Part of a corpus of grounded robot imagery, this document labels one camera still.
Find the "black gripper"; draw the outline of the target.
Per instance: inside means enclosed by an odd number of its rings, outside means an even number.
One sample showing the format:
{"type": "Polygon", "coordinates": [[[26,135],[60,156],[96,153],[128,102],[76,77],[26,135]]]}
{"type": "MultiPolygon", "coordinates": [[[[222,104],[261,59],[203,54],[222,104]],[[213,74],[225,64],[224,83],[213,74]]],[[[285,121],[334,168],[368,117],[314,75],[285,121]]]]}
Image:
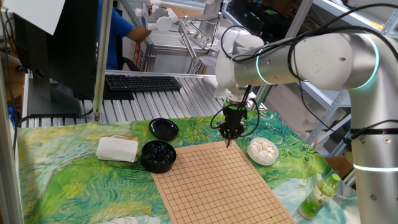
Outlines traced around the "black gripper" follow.
{"type": "Polygon", "coordinates": [[[246,126],[242,119],[248,117],[248,111],[247,109],[223,109],[223,114],[224,120],[217,123],[217,128],[224,139],[226,147],[230,147],[232,141],[245,132],[246,126]]]}

